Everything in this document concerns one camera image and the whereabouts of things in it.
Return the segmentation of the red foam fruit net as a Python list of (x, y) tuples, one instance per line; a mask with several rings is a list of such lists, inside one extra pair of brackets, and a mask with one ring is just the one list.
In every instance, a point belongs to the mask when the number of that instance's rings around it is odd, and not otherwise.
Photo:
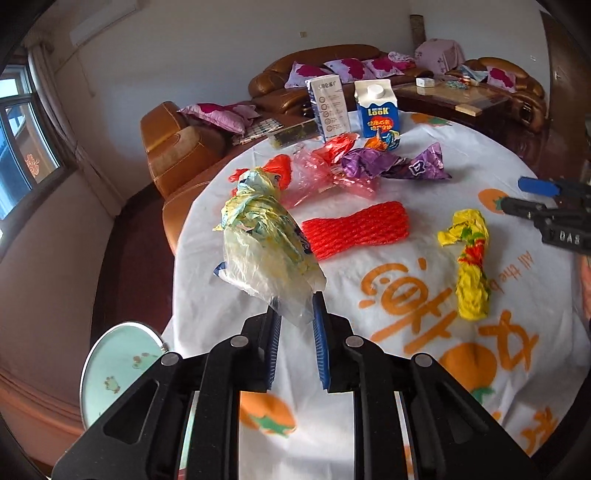
[(389, 201), (345, 217), (306, 220), (301, 230), (315, 257), (325, 260), (356, 247), (402, 241), (410, 233), (410, 221), (402, 203)]

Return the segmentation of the pale yellow plastic bag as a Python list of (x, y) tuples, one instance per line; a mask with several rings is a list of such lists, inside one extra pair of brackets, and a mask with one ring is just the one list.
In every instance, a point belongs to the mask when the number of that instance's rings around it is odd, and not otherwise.
[(239, 176), (215, 227), (222, 233), (223, 261), (214, 274), (301, 327), (311, 322), (312, 295), (327, 280), (310, 242), (280, 204), (279, 179), (262, 168)]

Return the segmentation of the yellow red crumpled wrapper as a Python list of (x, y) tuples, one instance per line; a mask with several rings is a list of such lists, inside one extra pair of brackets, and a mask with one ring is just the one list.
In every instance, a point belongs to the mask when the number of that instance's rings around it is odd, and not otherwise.
[(490, 286), (484, 271), (490, 235), (485, 218), (477, 209), (457, 211), (451, 226), (437, 235), (442, 247), (463, 244), (457, 259), (456, 297), (458, 313), (467, 321), (485, 319), (490, 309)]

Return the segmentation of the wooden coffee table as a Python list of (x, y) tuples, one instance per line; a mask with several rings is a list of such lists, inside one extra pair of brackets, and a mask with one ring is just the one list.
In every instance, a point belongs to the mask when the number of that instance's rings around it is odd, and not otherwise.
[(434, 87), (398, 85), (394, 88), (394, 94), (398, 98), (399, 108), (405, 112), (440, 117), (480, 132), (499, 127), (511, 106), (510, 96), (487, 86), (459, 89), (441, 80)]

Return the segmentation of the purple snack wrapper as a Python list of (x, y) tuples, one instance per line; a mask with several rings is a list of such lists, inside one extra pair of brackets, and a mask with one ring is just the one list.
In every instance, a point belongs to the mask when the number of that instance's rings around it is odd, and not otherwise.
[(342, 155), (342, 169), (355, 179), (384, 177), (396, 180), (449, 180), (445, 171), (443, 151), (436, 142), (416, 157), (402, 157), (393, 151), (358, 148)]

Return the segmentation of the pink covered chair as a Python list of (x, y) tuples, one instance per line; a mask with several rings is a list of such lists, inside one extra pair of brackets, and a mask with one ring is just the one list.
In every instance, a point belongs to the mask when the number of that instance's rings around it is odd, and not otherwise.
[(416, 65), (436, 75), (443, 75), (456, 69), (465, 60), (462, 47), (454, 40), (430, 39), (415, 51)]

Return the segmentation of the blue Look milk carton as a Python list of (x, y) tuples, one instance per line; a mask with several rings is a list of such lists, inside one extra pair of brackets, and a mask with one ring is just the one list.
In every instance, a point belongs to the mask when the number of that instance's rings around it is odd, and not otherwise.
[(356, 81), (355, 99), (363, 138), (400, 135), (398, 99), (389, 79)]

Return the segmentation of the pink floral pillow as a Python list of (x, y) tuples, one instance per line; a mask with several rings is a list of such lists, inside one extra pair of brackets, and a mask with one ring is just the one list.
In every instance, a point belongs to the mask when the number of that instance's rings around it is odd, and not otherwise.
[(415, 68), (416, 61), (413, 57), (392, 51), (379, 58), (363, 60), (370, 73), (376, 79), (385, 79), (393, 76), (404, 76), (407, 72)]
[(376, 76), (362, 60), (344, 58), (325, 62), (325, 67), (341, 79), (342, 84), (350, 84), (360, 80), (374, 80)]
[(304, 64), (294, 62), (291, 66), (290, 75), (288, 75), (287, 82), (284, 84), (286, 89), (304, 88), (305, 82), (308, 80), (332, 75), (334, 72), (325, 67), (315, 66), (311, 64)]

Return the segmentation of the red crumpled foil wrapper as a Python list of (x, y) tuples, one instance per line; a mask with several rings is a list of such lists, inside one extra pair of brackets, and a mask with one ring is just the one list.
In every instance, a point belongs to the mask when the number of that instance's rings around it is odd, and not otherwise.
[(332, 165), (338, 163), (342, 155), (352, 150), (356, 144), (356, 140), (359, 138), (360, 135), (358, 133), (342, 133), (329, 139), (322, 147), (315, 149), (312, 153), (319, 159), (322, 159), (322, 161), (325, 161), (325, 163)]

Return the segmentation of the pink cellophane wrapper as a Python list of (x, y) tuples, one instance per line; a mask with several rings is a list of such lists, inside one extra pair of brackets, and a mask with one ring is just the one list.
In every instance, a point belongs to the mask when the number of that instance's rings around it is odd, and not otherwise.
[(341, 164), (330, 164), (304, 147), (294, 152), (290, 167), (290, 185), (280, 196), (280, 202), (286, 208), (294, 208), (334, 188), (358, 197), (373, 199), (379, 187), (377, 178), (349, 178)]

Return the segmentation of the pink floral pillow middle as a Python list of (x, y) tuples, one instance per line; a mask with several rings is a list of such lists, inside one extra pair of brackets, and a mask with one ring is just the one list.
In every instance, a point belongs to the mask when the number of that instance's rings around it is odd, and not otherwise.
[(325, 62), (325, 67), (341, 79), (342, 84), (350, 84), (360, 80), (374, 80), (376, 76), (362, 60), (344, 58)]

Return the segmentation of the pink floral pillow left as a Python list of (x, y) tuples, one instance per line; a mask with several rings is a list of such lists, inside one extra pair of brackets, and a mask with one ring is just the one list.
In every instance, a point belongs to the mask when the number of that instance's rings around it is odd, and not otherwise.
[(305, 82), (308, 80), (332, 75), (334, 72), (325, 67), (315, 66), (311, 64), (304, 64), (294, 62), (291, 66), (290, 75), (288, 75), (287, 82), (284, 84), (286, 89), (304, 88)]

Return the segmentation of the checkered cloth on sofa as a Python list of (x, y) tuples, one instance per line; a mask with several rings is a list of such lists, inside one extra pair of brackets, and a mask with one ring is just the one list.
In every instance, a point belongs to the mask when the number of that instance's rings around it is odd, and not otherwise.
[(233, 146), (245, 145), (254, 140), (266, 137), (277, 130), (283, 129), (283, 124), (274, 118), (266, 118), (259, 122), (253, 123), (245, 129), (245, 134), (232, 137), (231, 142)]

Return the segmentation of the pink pillow on chaise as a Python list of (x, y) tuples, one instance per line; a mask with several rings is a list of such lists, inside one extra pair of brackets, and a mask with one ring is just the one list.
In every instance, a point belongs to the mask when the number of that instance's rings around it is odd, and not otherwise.
[(178, 113), (239, 135), (245, 134), (246, 129), (252, 126), (253, 120), (260, 117), (255, 105), (245, 103), (224, 106), (197, 103), (179, 109)]

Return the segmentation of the beige right curtain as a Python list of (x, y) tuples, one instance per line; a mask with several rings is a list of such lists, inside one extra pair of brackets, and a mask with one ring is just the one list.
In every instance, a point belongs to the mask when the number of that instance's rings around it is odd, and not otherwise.
[(28, 64), (35, 89), (54, 130), (71, 153), (87, 186), (105, 212), (115, 218), (123, 207), (123, 199), (113, 184), (103, 175), (74, 133), (59, 97), (55, 76), (43, 42), (26, 46)]

